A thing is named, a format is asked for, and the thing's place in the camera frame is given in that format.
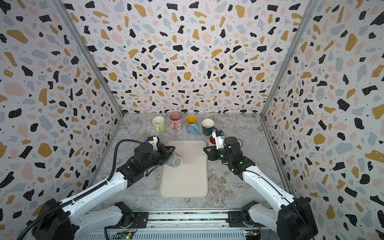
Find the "grey mug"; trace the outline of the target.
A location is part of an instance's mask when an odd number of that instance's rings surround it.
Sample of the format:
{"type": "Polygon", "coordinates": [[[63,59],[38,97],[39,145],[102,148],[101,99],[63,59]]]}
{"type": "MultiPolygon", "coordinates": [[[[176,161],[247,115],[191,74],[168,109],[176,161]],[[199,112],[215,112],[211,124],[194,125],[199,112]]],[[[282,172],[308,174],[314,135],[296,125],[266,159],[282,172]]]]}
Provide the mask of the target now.
{"type": "Polygon", "coordinates": [[[172,152],[172,154],[169,156],[169,158],[165,162],[166,165],[173,168],[179,168],[182,165],[182,163],[183,163],[182,158],[176,152],[172,152]]]}

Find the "white mug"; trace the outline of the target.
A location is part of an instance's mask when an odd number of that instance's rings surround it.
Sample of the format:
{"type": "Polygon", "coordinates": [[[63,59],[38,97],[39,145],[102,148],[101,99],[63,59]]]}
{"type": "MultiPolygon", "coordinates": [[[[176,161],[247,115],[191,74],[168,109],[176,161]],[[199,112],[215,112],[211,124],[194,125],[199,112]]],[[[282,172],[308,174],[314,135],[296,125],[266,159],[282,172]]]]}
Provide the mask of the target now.
{"type": "Polygon", "coordinates": [[[213,136],[210,136],[209,138],[209,146],[215,146],[216,145],[216,140],[213,136]]]}

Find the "dark green mug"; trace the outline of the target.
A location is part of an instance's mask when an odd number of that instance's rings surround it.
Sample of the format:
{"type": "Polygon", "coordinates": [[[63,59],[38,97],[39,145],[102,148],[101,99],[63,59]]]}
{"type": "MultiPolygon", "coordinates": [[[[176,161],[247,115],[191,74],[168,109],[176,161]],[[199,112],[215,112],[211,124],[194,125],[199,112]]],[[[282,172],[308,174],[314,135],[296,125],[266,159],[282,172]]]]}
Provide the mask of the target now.
{"type": "Polygon", "coordinates": [[[202,121],[202,130],[205,136],[211,136],[218,129],[215,127],[215,122],[212,119],[204,119],[202,121]]]}

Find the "light blue mug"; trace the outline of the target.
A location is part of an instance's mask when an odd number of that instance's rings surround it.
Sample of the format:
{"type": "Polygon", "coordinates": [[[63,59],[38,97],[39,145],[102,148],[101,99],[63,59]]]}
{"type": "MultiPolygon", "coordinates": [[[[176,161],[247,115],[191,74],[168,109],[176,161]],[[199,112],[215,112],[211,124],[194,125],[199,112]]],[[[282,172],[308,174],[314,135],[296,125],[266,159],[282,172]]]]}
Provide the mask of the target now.
{"type": "Polygon", "coordinates": [[[189,134],[199,134],[198,118],[196,116],[186,117],[187,132],[189,134]]]}

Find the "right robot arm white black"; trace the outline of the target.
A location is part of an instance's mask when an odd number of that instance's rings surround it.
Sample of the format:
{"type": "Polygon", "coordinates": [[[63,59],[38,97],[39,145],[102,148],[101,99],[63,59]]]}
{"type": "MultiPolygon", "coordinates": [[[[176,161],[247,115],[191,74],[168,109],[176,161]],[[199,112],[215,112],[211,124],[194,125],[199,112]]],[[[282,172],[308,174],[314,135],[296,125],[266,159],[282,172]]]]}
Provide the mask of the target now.
{"type": "Polygon", "coordinates": [[[209,161],[221,161],[242,181],[253,187],[271,206],[256,201],[242,207],[242,222],[261,224],[276,232],[282,240],[312,240],[319,233],[310,203],[296,198],[270,180],[260,168],[243,155],[236,137],[216,138],[216,145],[205,147],[209,161]]]}

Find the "pink mug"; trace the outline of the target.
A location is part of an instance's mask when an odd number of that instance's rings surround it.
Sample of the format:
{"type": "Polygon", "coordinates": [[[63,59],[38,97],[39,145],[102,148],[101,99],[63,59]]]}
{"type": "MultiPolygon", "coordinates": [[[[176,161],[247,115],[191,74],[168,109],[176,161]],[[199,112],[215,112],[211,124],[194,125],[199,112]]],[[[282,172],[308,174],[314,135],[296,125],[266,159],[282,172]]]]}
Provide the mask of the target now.
{"type": "Polygon", "coordinates": [[[171,129],[174,131],[180,131],[182,129],[182,114],[179,112],[173,112],[170,114],[171,129]]]}

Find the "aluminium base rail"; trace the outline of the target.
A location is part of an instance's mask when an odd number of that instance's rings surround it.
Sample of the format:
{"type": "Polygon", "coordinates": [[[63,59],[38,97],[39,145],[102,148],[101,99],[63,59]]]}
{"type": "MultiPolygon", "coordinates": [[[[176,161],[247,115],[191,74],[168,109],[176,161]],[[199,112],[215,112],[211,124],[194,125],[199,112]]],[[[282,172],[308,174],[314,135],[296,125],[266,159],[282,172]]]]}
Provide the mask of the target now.
{"type": "Polygon", "coordinates": [[[77,231],[76,240],[289,240],[278,234],[275,221],[264,209],[262,223],[247,224],[241,211],[133,212],[133,221],[77,231]]]}

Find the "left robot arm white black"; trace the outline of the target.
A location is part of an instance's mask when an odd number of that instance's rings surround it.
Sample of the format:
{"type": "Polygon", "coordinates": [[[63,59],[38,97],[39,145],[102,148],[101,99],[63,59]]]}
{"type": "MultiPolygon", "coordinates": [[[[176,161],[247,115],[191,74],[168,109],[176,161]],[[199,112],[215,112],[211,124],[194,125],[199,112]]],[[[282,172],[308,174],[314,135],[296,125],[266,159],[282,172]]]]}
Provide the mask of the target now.
{"type": "Polygon", "coordinates": [[[175,149],[157,139],[141,142],[134,155],[122,166],[114,168],[114,173],[105,180],[62,201],[51,199],[45,202],[37,219],[25,230],[31,231],[37,240],[75,240],[120,222],[130,225],[133,223],[132,212],[123,202],[94,213],[89,213],[89,210],[164,165],[175,149]]]}

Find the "beige serving tray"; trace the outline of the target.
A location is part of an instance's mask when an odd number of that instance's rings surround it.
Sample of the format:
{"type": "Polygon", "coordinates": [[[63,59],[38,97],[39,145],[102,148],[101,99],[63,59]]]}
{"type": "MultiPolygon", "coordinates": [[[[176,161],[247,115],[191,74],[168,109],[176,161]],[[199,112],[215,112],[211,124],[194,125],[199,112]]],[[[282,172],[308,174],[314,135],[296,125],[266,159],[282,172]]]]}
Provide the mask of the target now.
{"type": "Polygon", "coordinates": [[[201,140],[170,141],[169,146],[183,160],[179,168],[164,165],[160,196],[171,198],[204,198],[208,194],[208,160],[201,140]]]}

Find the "light green mug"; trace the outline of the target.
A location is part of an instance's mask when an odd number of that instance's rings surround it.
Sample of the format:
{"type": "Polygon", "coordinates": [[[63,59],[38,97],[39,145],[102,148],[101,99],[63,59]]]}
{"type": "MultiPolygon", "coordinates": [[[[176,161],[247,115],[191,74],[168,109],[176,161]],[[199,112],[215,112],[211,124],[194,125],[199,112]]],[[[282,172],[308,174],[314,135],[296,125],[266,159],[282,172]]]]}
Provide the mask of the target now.
{"type": "Polygon", "coordinates": [[[154,117],[152,120],[157,133],[163,133],[166,130],[165,118],[161,116],[154,117]]]}

